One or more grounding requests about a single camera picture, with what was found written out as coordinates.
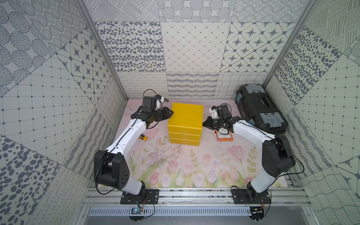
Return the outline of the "orange white seed bag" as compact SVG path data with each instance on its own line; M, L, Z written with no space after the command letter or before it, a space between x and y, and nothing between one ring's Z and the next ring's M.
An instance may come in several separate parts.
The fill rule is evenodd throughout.
M215 130L215 138L219 142L229 142L233 141L233 135L230 131L225 128L221 128L220 130Z

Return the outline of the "yellow plastic drawer cabinet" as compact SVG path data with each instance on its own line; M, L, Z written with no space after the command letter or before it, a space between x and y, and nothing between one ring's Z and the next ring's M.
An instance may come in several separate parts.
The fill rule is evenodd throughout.
M173 103L168 122L170 143L199 146L203 130L203 105Z

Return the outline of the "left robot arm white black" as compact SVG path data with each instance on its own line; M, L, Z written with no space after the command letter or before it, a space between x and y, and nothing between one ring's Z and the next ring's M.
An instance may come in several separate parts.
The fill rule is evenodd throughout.
M95 184L141 196L145 187L141 181L130 176L129 153L151 123L168 120L172 115L173 111L167 107L150 112L138 111L131 115L131 120L121 135L106 150L95 153Z

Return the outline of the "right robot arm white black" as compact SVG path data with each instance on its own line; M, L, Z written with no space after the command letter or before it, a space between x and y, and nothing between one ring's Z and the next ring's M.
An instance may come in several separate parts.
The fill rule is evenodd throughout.
M295 156L291 153L288 139L284 135L273 135L262 131L240 117L214 119L209 116L202 124L204 127L219 131L226 129L260 145L262 151L262 169L247 185L247 194L256 196L264 194L283 173L296 165Z

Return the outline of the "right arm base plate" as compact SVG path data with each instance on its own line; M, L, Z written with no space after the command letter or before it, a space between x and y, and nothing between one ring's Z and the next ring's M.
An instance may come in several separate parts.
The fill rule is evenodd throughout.
M268 191L257 193L247 189L232 188L230 190L234 204L270 204L272 202Z

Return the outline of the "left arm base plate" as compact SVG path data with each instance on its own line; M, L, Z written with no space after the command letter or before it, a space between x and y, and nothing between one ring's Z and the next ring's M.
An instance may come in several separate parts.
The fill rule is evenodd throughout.
M158 204L159 189L144 189L138 195L123 192L121 196L122 205L130 204Z

